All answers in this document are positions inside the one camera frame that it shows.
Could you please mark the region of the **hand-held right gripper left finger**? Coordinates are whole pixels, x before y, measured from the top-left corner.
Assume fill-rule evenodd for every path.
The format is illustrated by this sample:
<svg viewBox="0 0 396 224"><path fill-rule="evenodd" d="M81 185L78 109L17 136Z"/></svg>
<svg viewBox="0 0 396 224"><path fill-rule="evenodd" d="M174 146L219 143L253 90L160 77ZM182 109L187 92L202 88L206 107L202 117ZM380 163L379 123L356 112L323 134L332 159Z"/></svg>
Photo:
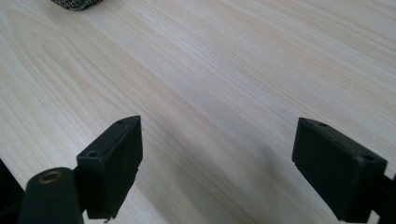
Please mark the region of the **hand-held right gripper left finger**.
<svg viewBox="0 0 396 224"><path fill-rule="evenodd" d="M89 218L117 216L142 159L140 116L114 122L77 155L79 197Z"/></svg>

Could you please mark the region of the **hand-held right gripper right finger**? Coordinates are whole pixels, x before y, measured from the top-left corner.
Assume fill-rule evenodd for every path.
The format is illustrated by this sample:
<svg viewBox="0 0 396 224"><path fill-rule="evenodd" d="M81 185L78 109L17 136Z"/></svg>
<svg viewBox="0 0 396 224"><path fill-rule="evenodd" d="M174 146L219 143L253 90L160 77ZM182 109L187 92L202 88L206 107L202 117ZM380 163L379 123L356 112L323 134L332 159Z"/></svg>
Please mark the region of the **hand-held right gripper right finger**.
<svg viewBox="0 0 396 224"><path fill-rule="evenodd" d="M336 218L364 223L376 212L388 221L388 162L332 126L300 118L292 161Z"/></svg>

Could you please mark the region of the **black white speckled cloth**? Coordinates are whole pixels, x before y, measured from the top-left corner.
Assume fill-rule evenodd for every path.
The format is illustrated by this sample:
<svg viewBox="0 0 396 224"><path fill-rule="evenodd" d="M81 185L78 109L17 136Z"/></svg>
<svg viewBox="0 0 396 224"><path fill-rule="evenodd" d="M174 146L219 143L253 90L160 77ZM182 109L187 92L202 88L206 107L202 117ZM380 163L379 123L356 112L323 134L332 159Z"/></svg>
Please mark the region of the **black white speckled cloth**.
<svg viewBox="0 0 396 224"><path fill-rule="evenodd" d="M102 3L104 0L50 0L52 3L56 4L65 9L81 11L89 7L96 6Z"/></svg>

